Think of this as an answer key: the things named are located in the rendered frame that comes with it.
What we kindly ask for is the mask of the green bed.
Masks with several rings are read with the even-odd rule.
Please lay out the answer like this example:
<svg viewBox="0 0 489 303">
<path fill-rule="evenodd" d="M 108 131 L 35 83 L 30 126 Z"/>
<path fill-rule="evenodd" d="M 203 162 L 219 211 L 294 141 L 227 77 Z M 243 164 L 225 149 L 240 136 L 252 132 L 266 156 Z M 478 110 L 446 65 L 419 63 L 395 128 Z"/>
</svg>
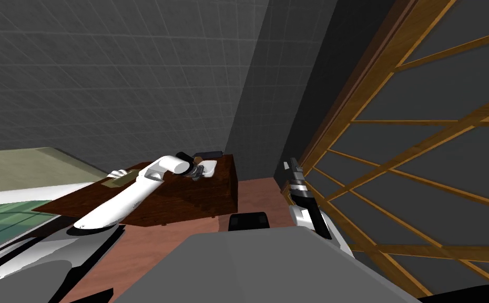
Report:
<svg viewBox="0 0 489 303">
<path fill-rule="evenodd" d="M 0 205 L 55 200 L 106 176 L 52 147 L 0 150 Z"/>
</svg>

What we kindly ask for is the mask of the white flat object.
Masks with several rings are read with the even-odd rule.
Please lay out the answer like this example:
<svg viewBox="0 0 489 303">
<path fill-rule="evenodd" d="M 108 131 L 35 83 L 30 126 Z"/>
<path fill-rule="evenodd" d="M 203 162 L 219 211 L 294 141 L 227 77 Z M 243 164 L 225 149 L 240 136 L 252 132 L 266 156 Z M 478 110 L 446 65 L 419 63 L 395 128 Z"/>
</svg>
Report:
<svg viewBox="0 0 489 303">
<path fill-rule="evenodd" d="M 217 160 L 203 160 L 200 162 L 202 169 L 202 176 L 205 178 L 210 178 L 215 173 L 215 168 L 217 165 Z"/>
</svg>

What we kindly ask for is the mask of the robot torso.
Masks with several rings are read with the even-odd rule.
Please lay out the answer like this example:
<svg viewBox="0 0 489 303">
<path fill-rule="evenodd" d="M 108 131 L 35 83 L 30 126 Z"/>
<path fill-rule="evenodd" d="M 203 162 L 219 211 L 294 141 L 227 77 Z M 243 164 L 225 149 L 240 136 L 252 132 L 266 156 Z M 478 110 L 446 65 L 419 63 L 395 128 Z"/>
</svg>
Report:
<svg viewBox="0 0 489 303">
<path fill-rule="evenodd" d="M 114 303 L 420 303 L 356 260 L 338 230 L 195 234 Z"/>
</svg>

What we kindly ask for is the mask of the olive flat book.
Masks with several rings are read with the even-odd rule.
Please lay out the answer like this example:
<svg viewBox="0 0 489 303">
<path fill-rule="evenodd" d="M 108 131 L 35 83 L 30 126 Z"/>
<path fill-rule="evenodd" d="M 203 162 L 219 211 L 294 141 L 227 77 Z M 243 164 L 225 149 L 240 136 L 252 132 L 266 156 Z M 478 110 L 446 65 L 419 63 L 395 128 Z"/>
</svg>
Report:
<svg viewBox="0 0 489 303">
<path fill-rule="evenodd" d="M 101 185 L 108 188 L 118 188 L 128 185 L 128 183 L 135 181 L 139 173 L 139 169 L 132 169 L 127 171 L 126 174 L 119 177 L 110 177 L 108 180 L 101 183 Z"/>
</svg>

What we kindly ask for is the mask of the wooden lattice window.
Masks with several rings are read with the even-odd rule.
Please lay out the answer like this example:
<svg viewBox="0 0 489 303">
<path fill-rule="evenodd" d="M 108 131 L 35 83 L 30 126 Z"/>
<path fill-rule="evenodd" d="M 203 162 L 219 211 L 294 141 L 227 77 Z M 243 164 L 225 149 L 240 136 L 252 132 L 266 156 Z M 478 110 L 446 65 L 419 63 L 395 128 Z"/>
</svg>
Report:
<svg viewBox="0 0 489 303">
<path fill-rule="evenodd" d="M 302 105 L 307 184 L 414 297 L 489 285 L 489 0 L 339 0 Z"/>
</svg>

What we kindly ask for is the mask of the dark brown wooden table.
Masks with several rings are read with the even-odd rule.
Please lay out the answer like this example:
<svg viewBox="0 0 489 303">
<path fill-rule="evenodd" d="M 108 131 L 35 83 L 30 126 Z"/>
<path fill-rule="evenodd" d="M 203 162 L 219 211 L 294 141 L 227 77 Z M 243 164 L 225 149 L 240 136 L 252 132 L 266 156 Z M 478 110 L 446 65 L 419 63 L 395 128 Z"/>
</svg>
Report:
<svg viewBox="0 0 489 303">
<path fill-rule="evenodd" d="M 238 211 L 238 180 L 232 155 L 216 159 L 212 177 L 194 181 L 165 173 L 164 182 L 123 221 L 123 224 L 150 227 L 182 221 L 222 216 Z M 34 208 L 35 212 L 80 218 L 124 191 L 133 181 L 108 187 L 104 178 L 82 189 Z"/>
</svg>

